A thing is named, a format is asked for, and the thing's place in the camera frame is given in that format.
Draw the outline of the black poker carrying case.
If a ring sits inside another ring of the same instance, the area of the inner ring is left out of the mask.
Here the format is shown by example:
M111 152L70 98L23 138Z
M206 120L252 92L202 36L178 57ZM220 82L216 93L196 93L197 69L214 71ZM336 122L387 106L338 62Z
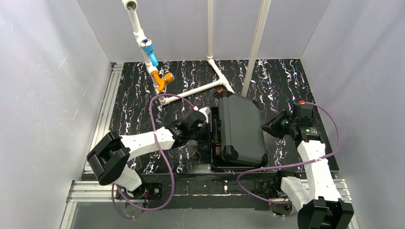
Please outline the black poker carrying case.
M258 103L228 90L216 92L218 105L209 114L208 151L213 171L246 171L268 164Z

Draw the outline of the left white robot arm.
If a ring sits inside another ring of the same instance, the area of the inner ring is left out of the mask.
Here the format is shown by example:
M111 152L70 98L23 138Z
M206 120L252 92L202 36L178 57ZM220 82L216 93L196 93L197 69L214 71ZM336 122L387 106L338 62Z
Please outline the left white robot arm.
M90 150L86 159L101 186L117 184L128 191L142 186L140 174L127 167L127 162L141 155L170 150L197 140L208 123L209 107L192 111L157 129L138 135L118 135L108 132Z

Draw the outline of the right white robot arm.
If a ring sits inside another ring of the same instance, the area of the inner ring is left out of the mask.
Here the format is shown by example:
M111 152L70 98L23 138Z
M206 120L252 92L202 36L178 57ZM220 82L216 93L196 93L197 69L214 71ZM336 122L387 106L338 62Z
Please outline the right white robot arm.
M301 101L293 111L283 110L260 127L282 139L290 136L304 162L308 182L305 189L294 172L278 171L274 184L284 192L297 210L300 229L346 229L354 215L351 203L343 201L325 158L325 136L314 127L314 104Z

